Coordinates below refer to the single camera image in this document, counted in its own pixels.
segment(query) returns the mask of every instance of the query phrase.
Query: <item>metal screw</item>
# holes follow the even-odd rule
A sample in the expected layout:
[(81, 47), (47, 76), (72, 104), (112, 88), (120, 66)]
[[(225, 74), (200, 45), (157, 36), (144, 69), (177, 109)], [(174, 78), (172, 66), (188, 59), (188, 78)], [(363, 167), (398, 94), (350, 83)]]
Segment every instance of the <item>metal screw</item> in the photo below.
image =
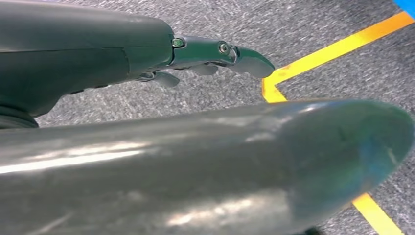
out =
[(226, 43), (222, 43), (219, 45), (219, 52), (223, 55), (229, 54), (229, 46)]
[(171, 41), (173, 47), (183, 47), (184, 46), (184, 42), (182, 39), (179, 38), (175, 38)]

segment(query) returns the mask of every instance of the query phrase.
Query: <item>robotic arm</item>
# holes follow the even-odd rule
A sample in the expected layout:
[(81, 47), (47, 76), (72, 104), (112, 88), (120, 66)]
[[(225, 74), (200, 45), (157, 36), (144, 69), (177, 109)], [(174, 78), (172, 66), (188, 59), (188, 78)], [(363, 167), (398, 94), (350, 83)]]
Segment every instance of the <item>robotic arm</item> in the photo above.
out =
[(175, 86), (162, 70), (217, 66), (266, 77), (274, 66), (227, 42), (178, 36), (159, 19), (65, 4), (0, 1), (0, 127), (36, 127), (67, 94), (131, 80)]

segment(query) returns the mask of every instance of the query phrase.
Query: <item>robotic hand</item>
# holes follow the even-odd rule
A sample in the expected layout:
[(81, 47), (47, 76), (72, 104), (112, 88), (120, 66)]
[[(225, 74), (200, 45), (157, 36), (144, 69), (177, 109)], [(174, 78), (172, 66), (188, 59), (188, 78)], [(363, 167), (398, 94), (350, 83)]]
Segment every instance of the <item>robotic hand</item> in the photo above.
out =
[(175, 86), (162, 70), (217, 67), (266, 77), (272, 63), (227, 42), (175, 35), (162, 20), (73, 5), (0, 0), (0, 128), (37, 127), (64, 95), (126, 81)]

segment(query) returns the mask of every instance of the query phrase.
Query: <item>yellow tape line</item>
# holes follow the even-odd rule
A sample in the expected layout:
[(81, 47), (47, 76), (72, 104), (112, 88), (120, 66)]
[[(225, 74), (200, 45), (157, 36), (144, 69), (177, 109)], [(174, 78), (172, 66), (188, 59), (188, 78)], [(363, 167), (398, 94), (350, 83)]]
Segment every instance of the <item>yellow tape line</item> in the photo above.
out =
[[(284, 102), (287, 99), (276, 88), (278, 83), (318, 67), (412, 23), (414, 23), (414, 19), (406, 12), (401, 12), (328, 47), (294, 61), (287, 66), (277, 69), (269, 77), (262, 80), (262, 95), (268, 103)], [(354, 200), (353, 204), (379, 235), (403, 235), (402, 231), (376, 204), (369, 194), (363, 194)]]
[(369, 194), (358, 197), (353, 201), (353, 205), (379, 235), (404, 235)]
[[(294, 61), (280, 69), (277, 69), (269, 77), (264, 78), (265, 90), (273, 93), (271, 87), (286, 81), (305, 71), (318, 67), (330, 60), (347, 54), (359, 47), (369, 44), (388, 34), (391, 34), (414, 22), (414, 19), (406, 12), (398, 13), (386, 20), (376, 23), (360, 32), (345, 39), (337, 41), (323, 49), (311, 53), (301, 59)], [(272, 94), (267, 94), (266, 99), (274, 99)]]

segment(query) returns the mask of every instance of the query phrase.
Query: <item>blue object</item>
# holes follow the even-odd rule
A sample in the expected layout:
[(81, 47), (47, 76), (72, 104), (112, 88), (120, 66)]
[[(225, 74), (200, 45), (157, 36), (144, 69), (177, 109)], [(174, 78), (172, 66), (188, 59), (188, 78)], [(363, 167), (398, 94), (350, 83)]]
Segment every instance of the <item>blue object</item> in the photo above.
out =
[(404, 11), (408, 12), (415, 18), (415, 0), (395, 0)]

